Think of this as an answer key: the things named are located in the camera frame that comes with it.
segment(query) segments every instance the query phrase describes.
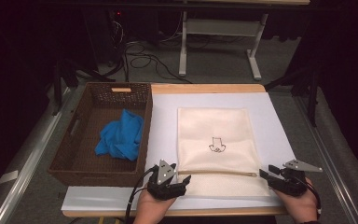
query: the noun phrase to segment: printed graphic on cloth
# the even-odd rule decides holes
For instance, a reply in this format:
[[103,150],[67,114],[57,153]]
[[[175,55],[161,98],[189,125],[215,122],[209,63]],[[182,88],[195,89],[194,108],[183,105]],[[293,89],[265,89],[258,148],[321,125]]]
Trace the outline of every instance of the printed graphic on cloth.
[[178,180],[186,195],[269,196],[245,108],[178,109]]

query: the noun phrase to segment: white towel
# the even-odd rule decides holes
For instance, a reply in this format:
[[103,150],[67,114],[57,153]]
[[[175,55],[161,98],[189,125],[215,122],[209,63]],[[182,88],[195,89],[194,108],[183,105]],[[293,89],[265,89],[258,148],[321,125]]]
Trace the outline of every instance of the white towel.
[[178,109],[178,180],[192,176],[186,195],[269,196],[260,168],[245,108]]

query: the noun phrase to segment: brown wicker basket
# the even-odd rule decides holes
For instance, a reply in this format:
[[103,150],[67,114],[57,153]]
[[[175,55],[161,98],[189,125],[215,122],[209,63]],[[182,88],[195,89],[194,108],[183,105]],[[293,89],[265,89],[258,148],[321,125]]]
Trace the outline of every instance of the brown wicker basket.
[[[152,106],[150,84],[87,83],[48,172],[68,186],[134,187],[145,171]],[[123,109],[144,118],[138,159],[96,156],[100,131]]]

